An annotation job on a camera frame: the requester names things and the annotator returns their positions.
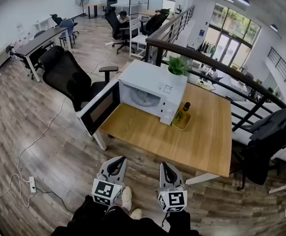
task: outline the black desk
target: black desk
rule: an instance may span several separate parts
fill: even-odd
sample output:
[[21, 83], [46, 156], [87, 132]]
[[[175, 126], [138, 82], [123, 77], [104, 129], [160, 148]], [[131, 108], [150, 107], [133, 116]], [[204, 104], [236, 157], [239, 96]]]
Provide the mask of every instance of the black desk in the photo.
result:
[[[41, 48], [46, 42], [48, 42], [49, 40], [51, 40], [52, 38], [55, 38], [57, 36], [60, 36], [61, 34], [63, 34], [65, 32], [66, 35], [66, 41], [68, 41], [69, 36], [68, 36], [68, 31], [66, 30], [67, 28], [51, 28], [47, 31], [45, 31], [43, 34], [39, 35], [38, 37], [34, 38], [33, 40], [31, 40], [30, 42], [28, 42], [26, 45], [22, 46], [20, 49], [18, 49], [16, 51], [17, 54], [22, 55], [23, 57], [25, 57], [29, 63], [29, 66], [35, 76], [35, 79], [37, 80], [37, 82], [40, 81], [33, 64], [30, 61], [29, 56], [36, 51], [37, 49]], [[71, 50], [71, 45], [70, 43], [67, 42], [67, 46], [69, 51]]]

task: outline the standing fan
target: standing fan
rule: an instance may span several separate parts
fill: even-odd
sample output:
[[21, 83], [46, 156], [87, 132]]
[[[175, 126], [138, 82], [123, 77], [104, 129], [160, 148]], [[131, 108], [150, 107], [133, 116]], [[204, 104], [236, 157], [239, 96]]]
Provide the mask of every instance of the standing fan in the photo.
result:
[[83, 16], [86, 16], [86, 14], [84, 13], [84, 5], [88, 4], [89, 0], [75, 0], [75, 4], [79, 7], [83, 8]]

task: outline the glass door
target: glass door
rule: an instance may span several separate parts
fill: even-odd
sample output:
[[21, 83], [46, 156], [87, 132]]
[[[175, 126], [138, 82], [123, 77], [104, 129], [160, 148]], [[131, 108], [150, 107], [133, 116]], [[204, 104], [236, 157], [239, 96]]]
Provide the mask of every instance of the glass door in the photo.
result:
[[225, 65], [230, 65], [230, 62], [233, 60], [234, 55], [236, 54], [236, 51], [238, 49], [239, 42], [232, 39], [228, 45], [228, 48], [224, 54], [224, 57], [222, 59], [222, 63]]
[[220, 40], [218, 41], [217, 47], [216, 47], [216, 52], [213, 56], [213, 59], [217, 59], [218, 61], [221, 60], [225, 49], [228, 45], [228, 42], [230, 40], [230, 37], [226, 36], [226, 35], [221, 35]]

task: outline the blue chair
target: blue chair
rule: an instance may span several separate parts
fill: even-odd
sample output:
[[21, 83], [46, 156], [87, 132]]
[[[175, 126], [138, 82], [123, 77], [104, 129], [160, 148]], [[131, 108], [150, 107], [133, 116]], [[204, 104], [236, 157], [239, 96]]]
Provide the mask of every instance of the blue chair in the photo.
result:
[[[69, 34], [69, 38], [70, 38], [70, 44], [71, 44], [71, 48], [72, 48], [72, 39], [71, 36], [73, 37], [73, 42], [75, 44], [75, 40], [74, 40], [74, 34], [73, 34], [73, 29], [74, 29], [74, 22], [72, 21], [72, 19], [64, 19], [62, 20], [62, 22], [59, 25], [60, 28], [68, 28], [68, 34]], [[63, 40], [63, 44], [65, 46], [65, 33], [63, 33], [60, 37], [60, 45], [62, 46], [61, 40]]]

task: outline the white cable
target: white cable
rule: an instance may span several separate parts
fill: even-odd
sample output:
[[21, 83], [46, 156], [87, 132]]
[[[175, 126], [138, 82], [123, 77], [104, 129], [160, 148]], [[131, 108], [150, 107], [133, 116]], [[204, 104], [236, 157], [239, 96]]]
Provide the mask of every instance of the white cable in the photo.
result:
[[21, 184], [21, 179], [22, 179], [24, 182], [26, 182], [26, 183], [29, 183], [30, 181], [26, 181], [26, 180], [24, 180], [23, 177], [22, 177], [22, 174], [21, 174], [21, 171], [20, 171], [21, 155], [22, 155], [28, 148], [30, 148], [31, 146], [33, 146], [33, 145], [34, 145], [40, 138], [42, 138], [42, 136], [48, 131], [51, 122], [61, 113], [62, 108], [63, 108], [64, 101], [66, 100], [66, 98], [67, 98], [67, 97], [65, 97], [64, 100], [63, 100], [63, 102], [62, 102], [60, 111], [59, 111], [52, 119], [50, 119], [50, 121], [49, 121], [49, 123], [48, 123], [47, 129], [41, 134], [41, 136], [40, 136], [38, 139], [36, 139], [31, 145], [29, 145], [28, 147], [26, 147], [26, 148], [20, 153], [20, 155], [19, 155], [19, 160], [18, 160], [18, 163], [17, 163], [17, 169], [18, 169], [18, 172], [19, 172], [20, 175], [18, 175], [18, 174], [16, 174], [16, 173], [12, 174], [12, 176], [10, 177], [9, 188], [8, 188], [7, 191], [5, 191], [3, 194], [0, 195], [0, 198], [3, 197], [6, 193], [8, 193], [8, 192], [10, 191], [11, 183], [12, 183], [12, 177], [13, 177], [13, 176], [17, 176], [18, 179], [19, 179], [19, 183], [20, 183], [20, 197], [21, 197], [21, 199], [22, 199], [22, 201], [23, 201], [23, 204], [24, 204], [26, 207], [29, 207], [29, 201], [30, 201], [30, 199], [31, 199], [33, 196], [35, 196], [35, 193], [29, 197], [28, 205], [26, 205], [26, 204], [25, 204], [25, 201], [24, 201], [24, 199], [23, 199], [23, 197], [22, 197], [22, 184]]
[[110, 57], [110, 51], [109, 51], [109, 50], [107, 50], [107, 49], [105, 48], [105, 46], [103, 46], [103, 47], [102, 47], [102, 49], [104, 49], [104, 50], [106, 50], [106, 51], [108, 52], [108, 57], [106, 58], [106, 60], [105, 60], [105, 61], [98, 63], [98, 64], [95, 66], [95, 68], [94, 68], [90, 73], [88, 73], [88, 74], [93, 73], [93, 72], [96, 70], [96, 68], [98, 67], [98, 65], [100, 65], [100, 64], [105, 63], [105, 62], [107, 62], [107, 61], [108, 61], [108, 59], [109, 59], [109, 57]]

